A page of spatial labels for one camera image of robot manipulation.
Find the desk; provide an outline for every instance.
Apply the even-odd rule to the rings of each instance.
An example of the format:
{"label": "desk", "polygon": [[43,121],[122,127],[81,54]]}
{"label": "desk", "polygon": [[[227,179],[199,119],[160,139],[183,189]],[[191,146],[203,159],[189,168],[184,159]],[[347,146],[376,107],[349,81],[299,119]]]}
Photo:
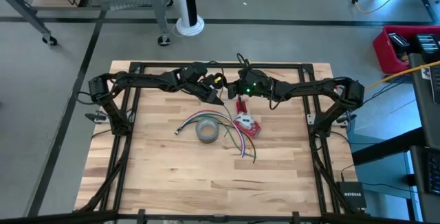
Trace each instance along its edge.
{"label": "desk", "polygon": [[[424,64],[420,54],[410,54],[409,61],[411,67]],[[420,114],[421,127],[388,139],[380,144],[359,150],[353,153],[353,160],[355,165],[360,165],[409,150],[414,166],[423,220],[436,223],[440,221],[440,212],[438,211],[440,197],[426,194],[426,187],[424,185],[426,154],[423,147],[427,146],[440,150],[440,129],[438,129],[440,106],[432,101],[431,83],[429,80],[424,80],[421,77],[420,71],[412,74],[412,81]]]}
{"label": "desk", "polygon": [[[111,72],[128,71],[130,63],[115,61]],[[313,68],[318,80],[332,77],[330,64],[313,64]],[[145,73],[160,74],[171,69],[151,67]],[[208,73],[220,71],[209,68]],[[299,82],[297,69],[264,72],[279,80]],[[237,68],[226,68],[225,76],[228,81],[236,80]],[[122,102],[122,96],[115,99],[117,104]],[[235,103],[227,96],[225,90],[222,100],[234,115]],[[212,109],[225,113],[223,107],[201,103],[183,92],[142,89],[119,212],[137,214],[139,209],[145,209],[148,214],[291,216],[292,211],[298,211],[301,216],[320,216],[303,99],[293,98],[274,111],[270,111],[266,99],[253,97],[245,101],[263,129],[254,139],[255,164],[252,158],[239,157],[228,136],[221,135],[213,144],[202,144],[194,125],[174,134],[194,112]],[[333,101],[321,97],[320,103],[326,110]],[[95,133],[108,128],[97,125]],[[341,128],[333,130],[346,135]],[[104,181],[112,145],[110,133],[91,141],[75,208],[86,204]],[[337,135],[328,138],[328,145],[337,181],[340,171],[353,163],[351,151]],[[344,176],[347,181],[355,181],[354,167],[345,170]],[[325,181],[323,186],[327,210],[331,211]],[[110,201],[114,192],[115,186],[111,188]]]}

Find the wooden table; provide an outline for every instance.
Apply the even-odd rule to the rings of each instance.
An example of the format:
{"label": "wooden table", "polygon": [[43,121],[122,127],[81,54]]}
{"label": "wooden table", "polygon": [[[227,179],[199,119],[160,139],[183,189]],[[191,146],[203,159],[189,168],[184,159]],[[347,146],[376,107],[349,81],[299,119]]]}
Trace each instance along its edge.
{"label": "wooden table", "polygon": [[[128,71],[129,65],[130,61],[114,61],[111,72]],[[316,63],[313,67],[317,80],[332,77],[330,64]],[[171,69],[150,68],[146,73],[168,70]],[[210,69],[210,73],[220,71]],[[264,72],[279,80],[299,82],[297,69]],[[225,69],[225,76],[228,81],[236,80],[237,69]],[[115,99],[117,104],[122,96],[121,93]],[[227,96],[224,91],[222,99],[235,115],[234,100],[228,100]],[[270,111],[264,98],[245,101],[248,112],[263,129],[253,140],[257,153],[255,164],[251,157],[240,158],[230,137],[223,136],[223,127],[222,135],[213,144],[198,141],[194,124],[179,135],[174,134],[194,112],[212,109],[226,113],[223,107],[201,103],[182,92],[141,90],[120,212],[136,214],[139,209],[145,209],[149,214],[291,216],[292,211],[298,211],[301,216],[320,216],[303,99],[292,98],[274,111]],[[320,103],[322,110],[326,110],[333,101],[320,97]],[[97,125],[95,133],[106,129],[108,125]],[[333,131],[346,135],[341,128]],[[75,208],[86,204],[105,180],[112,144],[111,133],[91,141]],[[328,144],[337,181],[340,171],[353,164],[351,151],[347,141],[338,135],[329,137]],[[354,168],[345,170],[344,177],[355,181]],[[322,181],[327,209],[331,211],[329,189],[325,180]],[[110,207],[115,187],[114,183]]]}

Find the white column base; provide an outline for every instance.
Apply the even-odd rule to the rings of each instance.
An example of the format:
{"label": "white column base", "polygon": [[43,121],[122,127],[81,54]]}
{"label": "white column base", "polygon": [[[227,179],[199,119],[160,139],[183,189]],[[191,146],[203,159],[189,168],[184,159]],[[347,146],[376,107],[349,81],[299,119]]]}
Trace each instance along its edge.
{"label": "white column base", "polygon": [[201,33],[205,27],[205,21],[197,15],[197,23],[192,27],[186,27],[182,23],[182,18],[179,18],[176,23],[177,31],[184,36],[195,36]]}

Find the red box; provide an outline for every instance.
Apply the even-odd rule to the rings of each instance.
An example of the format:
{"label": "red box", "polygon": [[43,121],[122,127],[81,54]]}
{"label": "red box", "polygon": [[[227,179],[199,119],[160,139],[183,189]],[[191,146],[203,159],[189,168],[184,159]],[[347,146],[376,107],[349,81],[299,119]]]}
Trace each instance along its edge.
{"label": "red box", "polygon": [[438,26],[385,26],[373,41],[377,59],[385,74],[396,74],[409,68],[408,62],[402,62],[396,56],[393,44],[388,37],[388,34],[393,32],[404,37],[409,43],[417,34],[435,34],[440,38],[440,27]]}

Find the red object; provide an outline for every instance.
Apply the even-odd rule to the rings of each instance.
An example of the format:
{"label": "red object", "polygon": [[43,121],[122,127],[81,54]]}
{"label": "red object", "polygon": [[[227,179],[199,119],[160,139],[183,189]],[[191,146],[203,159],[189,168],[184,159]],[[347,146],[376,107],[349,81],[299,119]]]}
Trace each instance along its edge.
{"label": "red object", "polygon": [[382,32],[373,41],[374,50],[380,67],[385,74],[396,74],[409,68],[408,62],[402,62],[397,58],[388,34],[397,33],[409,43],[417,34],[435,34],[440,37],[438,26],[385,26]]}
{"label": "red object", "polygon": [[243,131],[252,138],[255,138],[257,135],[259,135],[261,131],[260,124],[257,121],[254,121],[254,125],[252,125],[252,128],[243,127],[241,123],[237,120],[234,120],[234,124],[239,128],[240,131]]}
{"label": "red object", "polygon": [[247,113],[248,112],[248,109],[246,108],[246,103],[244,103],[244,101],[237,100],[235,102],[235,105],[236,105],[236,112],[237,113],[240,113],[240,112]]}
{"label": "red object", "polygon": [[[249,114],[248,114],[248,109],[246,108],[246,103],[244,101],[241,100],[241,98],[239,98],[236,102],[236,112],[238,113],[237,117],[235,118],[235,120],[233,121],[234,124],[239,128],[240,131],[243,131],[244,133],[246,133],[247,135],[249,135],[252,138],[255,138],[261,131],[261,127],[260,124],[255,121]],[[249,116],[249,119],[252,119],[253,121],[253,125],[248,128],[248,126],[246,126],[245,124],[241,123],[240,121],[237,120],[237,118],[241,115],[239,115],[240,113],[245,113],[246,115]]]}

